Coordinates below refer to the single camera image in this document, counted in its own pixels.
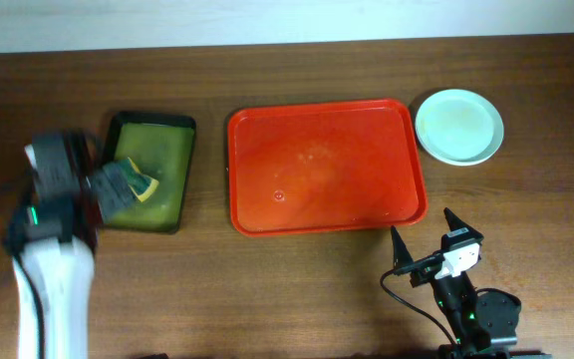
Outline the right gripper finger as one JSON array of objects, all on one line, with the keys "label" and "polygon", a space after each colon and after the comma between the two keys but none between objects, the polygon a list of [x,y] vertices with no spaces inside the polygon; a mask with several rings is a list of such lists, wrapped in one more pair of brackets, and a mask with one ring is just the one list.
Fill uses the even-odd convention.
[{"label": "right gripper finger", "polygon": [[391,236],[393,243],[393,265],[394,267],[407,267],[414,263],[398,230],[392,226]]},{"label": "right gripper finger", "polygon": [[443,210],[443,214],[449,228],[449,234],[462,234],[470,232],[469,225],[461,220],[448,207]]}]

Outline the yellow green sponge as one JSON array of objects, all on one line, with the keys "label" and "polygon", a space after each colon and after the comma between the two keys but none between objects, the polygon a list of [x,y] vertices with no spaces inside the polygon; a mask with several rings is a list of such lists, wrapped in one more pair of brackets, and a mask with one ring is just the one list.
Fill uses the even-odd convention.
[{"label": "yellow green sponge", "polygon": [[156,191],[159,181],[144,174],[131,158],[117,161],[119,170],[139,202],[147,201]]}]

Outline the pale green plate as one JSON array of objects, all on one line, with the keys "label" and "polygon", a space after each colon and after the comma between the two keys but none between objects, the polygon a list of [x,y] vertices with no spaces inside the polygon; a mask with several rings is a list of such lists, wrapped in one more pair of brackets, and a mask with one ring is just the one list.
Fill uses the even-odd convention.
[{"label": "pale green plate", "polygon": [[419,143],[430,156],[458,167],[486,162],[504,140],[497,109],[478,93],[463,89],[428,96],[417,109],[415,127]]}]

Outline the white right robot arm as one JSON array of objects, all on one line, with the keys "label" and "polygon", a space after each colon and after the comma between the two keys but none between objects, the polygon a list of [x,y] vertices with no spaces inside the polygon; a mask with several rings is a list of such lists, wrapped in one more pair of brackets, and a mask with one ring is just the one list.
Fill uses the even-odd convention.
[{"label": "white right robot arm", "polygon": [[[445,334],[448,343],[438,348],[439,358],[509,358],[509,348],[517,344],[521,301],[505,291],[472,284],[467,272],[481,260],[483,235],[449,208],[443,213],[449,232],[441,237],[440,249],[418,260],[412,259],[398,231],[391,229],[393,268],[381,276],[380,285]],[[391,275],[408,275],[412,287],[430,285],[447,324],[442,325],[389,289],[385,280]]]}]

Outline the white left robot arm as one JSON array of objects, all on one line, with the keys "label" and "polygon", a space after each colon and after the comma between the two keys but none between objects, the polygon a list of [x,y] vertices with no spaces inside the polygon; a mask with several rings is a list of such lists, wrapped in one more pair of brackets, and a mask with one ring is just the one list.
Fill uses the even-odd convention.
[{"label": "white left robot arm", "polygon": [[83,130],[48,133],[24,149],[30,182],[2,245],[18,288],[20,358],[86,358],[89,299],[99,229],[135,201],[105,174],[99,139]]}]

